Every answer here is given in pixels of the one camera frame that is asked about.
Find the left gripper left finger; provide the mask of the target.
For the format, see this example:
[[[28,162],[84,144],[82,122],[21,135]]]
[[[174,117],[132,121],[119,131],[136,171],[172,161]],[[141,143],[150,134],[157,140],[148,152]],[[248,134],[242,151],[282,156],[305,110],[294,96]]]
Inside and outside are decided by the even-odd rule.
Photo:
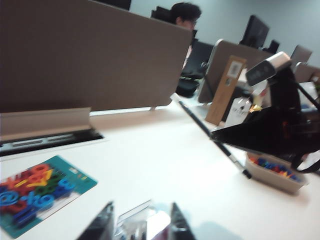
[[[109,201],[76,239],[112,240],[114,220],[114,202]]]

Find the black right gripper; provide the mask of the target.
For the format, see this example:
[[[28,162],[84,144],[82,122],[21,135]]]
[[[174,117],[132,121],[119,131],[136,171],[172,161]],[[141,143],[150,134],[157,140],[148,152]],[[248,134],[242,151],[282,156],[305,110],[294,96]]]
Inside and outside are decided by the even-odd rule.
[[[212,132],[212,139],[242,150],[265,153],[283,153],[282,122],[275,107],[254,111],[245,122]],[[284,138],[288,152],[283,159],[289,163],[301,163],[311,157],[320,160],[320,111],[302,108],[283,121]]]

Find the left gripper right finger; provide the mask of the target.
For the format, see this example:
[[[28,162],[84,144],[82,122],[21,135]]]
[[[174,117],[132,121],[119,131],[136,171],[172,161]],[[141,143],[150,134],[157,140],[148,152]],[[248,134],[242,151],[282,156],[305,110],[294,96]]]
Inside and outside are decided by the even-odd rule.
[[[172,203],[168,240],[196,240],[191,227],[176,202]]]

